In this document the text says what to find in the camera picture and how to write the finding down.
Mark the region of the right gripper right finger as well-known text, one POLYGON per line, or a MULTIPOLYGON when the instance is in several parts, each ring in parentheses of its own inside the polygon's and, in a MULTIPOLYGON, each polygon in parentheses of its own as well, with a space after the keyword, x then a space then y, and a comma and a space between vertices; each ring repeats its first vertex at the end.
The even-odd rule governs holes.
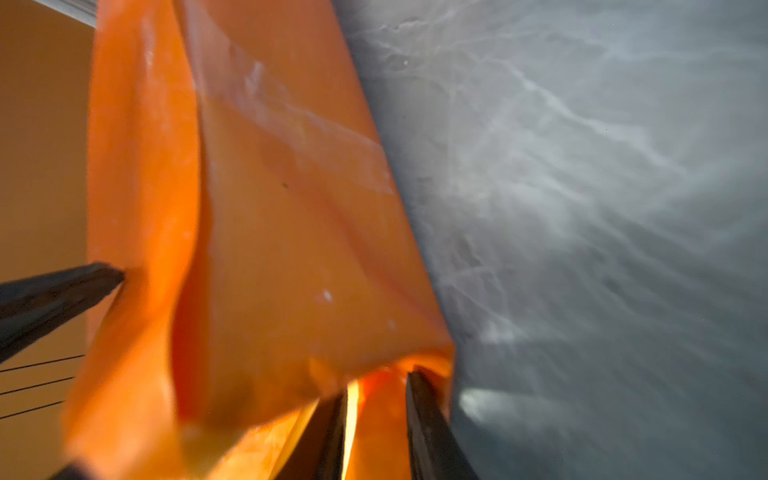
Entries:
POLYGON ((422 372, 408 374, 405 398, 411 478, 478 480, 422 372))

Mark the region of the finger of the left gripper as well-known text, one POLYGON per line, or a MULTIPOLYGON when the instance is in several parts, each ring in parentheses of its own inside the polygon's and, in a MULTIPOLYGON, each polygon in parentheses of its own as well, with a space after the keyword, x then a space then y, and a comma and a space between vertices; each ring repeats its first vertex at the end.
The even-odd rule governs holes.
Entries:
POLYGON ((86 467, 72 462, 49 476, 47 480, 95 480, 95 477, 86 467))
POLYGON ((1 284, 1 360, 97 305, 124 281, 103 262, 1 284))

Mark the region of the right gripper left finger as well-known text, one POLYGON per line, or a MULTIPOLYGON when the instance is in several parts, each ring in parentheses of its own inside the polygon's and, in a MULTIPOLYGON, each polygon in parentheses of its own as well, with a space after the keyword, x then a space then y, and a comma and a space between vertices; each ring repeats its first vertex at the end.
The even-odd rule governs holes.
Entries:
POLYGON ((343 478, 347 392, 300 412, 277 461, 273 479, 343 478))

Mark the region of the yellow orange wrapping paper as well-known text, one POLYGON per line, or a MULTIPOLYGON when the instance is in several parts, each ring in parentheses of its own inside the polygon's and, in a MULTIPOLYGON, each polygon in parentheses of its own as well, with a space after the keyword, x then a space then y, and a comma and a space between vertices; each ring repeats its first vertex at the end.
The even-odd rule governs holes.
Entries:
POLYGON ((347 477, 407 479, 406 376, 446 406, 453 345, 394 180, 345 180, 200 91, 193 37, 381 146, 330 2, 101 2, 87 251, 125 279, 88 317, 65 454, 98 479, 272 479, 300 412, 355 386, 347 477))

